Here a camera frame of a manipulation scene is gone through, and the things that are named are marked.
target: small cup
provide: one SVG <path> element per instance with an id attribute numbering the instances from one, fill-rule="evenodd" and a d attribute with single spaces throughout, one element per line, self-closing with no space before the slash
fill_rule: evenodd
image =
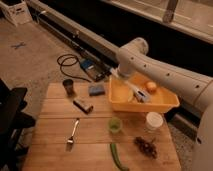
<path id="1" fill-rule="evenodd" d="M 149 112 L 146 115 L 146 128 L 149 132 L 153 132 L 163 124 L 163 117 L 157 112 Z"/>
<path id="2" fill-rule="evenodd" d="M 63 81 L 63 86 L 64 86 L 68 96 L 71 96 L 71 95 L 74 94 L 73 80 L 71 80 L 71 79 L 64 80 Z"/>
<path id="3" fill-rule="evenodd" d="M 109 131 L 115 134 L 121 131 L 123 127 L 123 123 L 121 119 L 117 117 L 112 117 L 108 122 L 108 126 L 109 126 Z"/>

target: black chair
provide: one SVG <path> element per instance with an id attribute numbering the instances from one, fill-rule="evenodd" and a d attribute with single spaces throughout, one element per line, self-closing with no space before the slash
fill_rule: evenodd
<path id="1" fill-rule="evenodd" d="M 18 170 L 17 156 L 26 154 L 28 148 L 16 150 L 22 130 L 33 127 L 35 119 L 22 112 L 27 88 L 10 90 L 0 79 L 0 169 L 5 165 L 10 171 Z"/>

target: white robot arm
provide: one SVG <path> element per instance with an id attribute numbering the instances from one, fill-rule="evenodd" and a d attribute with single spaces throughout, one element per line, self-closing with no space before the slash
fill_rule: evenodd
<path id="1" fill-rule="evenodd" d="M 133 70 L 175 92 L 203 112 L 195 143 L 192 171 L 213 170 L 213 79 L 146 56 L 148 44 L 136 38 L 119 48 L 118 74 L 129 77 Z"/>

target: dark cup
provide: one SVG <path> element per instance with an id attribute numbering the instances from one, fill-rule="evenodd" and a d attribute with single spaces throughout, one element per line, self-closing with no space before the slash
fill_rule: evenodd
<path id="1" fill-rule="evenodd" d="M 64 80 L 63 81 L 63 86 L 64 86 L 68 96 L 71 96 L 71 95 L 74 94 L 73 80 L 71 80 L 71 79 Z"/>

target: yellow tray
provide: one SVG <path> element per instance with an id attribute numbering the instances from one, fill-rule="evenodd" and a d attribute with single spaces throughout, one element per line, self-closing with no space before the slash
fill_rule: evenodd
<path id="1" fill-rule="evenodd" d="M 142 90 L 146 90 L 145 84 L 151 80 L 142 74 L 135 73 L 129 81 Z M 139 103 L 133 97 L 132 90 L 125 83 L 114 76 L 110 76 L 109 101 L 114 111 L 166 113 L 180 104 L 176 94 L 160 85 L 157 85 L 156 92 L 150 94 L 150 102 Z"/>

